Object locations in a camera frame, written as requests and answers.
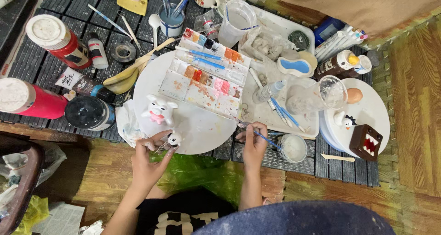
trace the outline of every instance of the yellow cheese figurine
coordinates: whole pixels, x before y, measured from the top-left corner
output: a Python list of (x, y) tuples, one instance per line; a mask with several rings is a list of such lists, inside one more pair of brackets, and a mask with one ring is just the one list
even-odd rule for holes
[(146, 15), (147, 0), (116, 0), (116, 3), (128, 11)]

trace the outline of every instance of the human hand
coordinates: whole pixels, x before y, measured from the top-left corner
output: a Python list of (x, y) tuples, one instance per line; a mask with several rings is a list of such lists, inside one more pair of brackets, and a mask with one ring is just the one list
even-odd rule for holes
[(163, 175), (168, 163), (172, 159), (173, 153), (178, 147), (168, 150), (161, 162), (150, 163), (149, 150), (156, 150), (155, 145), (162, 145), (161, 138), (167, 136), (172, 130), (162, 131), (150, 138), (140, 139), (136, 142), (135, 154), (132, 156), (133, 180), (132, 186), (140, 191), (146, 191), (146, 196), (150, 189), (157, 183)]
[(240, 142), (245, 142), (245, 148), (243, 149), (243, 162), (246, 171), (259, 171), (263, 155), (266, 151), (266, 140), (257, 135), (254, 130), (263, 136), (268, 137), (268, 129), (266, 125), (260, 122), (253, 122), (247, 125), (246, 131), (243, 131), (236, 136), (236, 139)]

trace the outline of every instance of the green plastic bag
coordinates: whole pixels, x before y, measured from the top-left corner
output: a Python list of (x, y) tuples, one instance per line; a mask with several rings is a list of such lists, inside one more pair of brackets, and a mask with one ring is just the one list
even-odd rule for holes
[(19, 227), (12, 233), (12, 235), (31, 235), (30, 229), (33, 225), (44, 221), (49, 217), (48, 199), (33, 195), (30, 198), (28, 208), (25, 215), (19, 224)]
[[(151, 152), (150, 161), (161, 161), (165, 154)], [(175, 153), (157, 186), (170, 194), (202, 186), (237, 208), (242, 180), (243, 170), (239, 163)]]

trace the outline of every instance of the brown fabric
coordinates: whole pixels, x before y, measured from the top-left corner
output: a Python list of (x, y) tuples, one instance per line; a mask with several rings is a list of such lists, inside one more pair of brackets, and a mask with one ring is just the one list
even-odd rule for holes
[(375, 36), (441, 6), (441, 0), (281, 0), (315, 9)]

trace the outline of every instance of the white squeeze bottle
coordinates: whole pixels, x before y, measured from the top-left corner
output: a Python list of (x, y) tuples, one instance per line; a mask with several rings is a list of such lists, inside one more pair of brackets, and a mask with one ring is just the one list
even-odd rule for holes
[(253, 101), (257, 104), (267, 101), (271, 97), (276, 97), (279, 91), (286, 85), (286, 80), (277, 81), (258, 89), (253, 94)]
[(94, 32), (89, 33), (90, 40), (87, 42), (89, 46), (89, 55), (92, 58), (93, 66), (96, 69), (104, 69), (109, 66), (106, 52), (104, 52), (104, 45), (100, 41), (98, 35)]

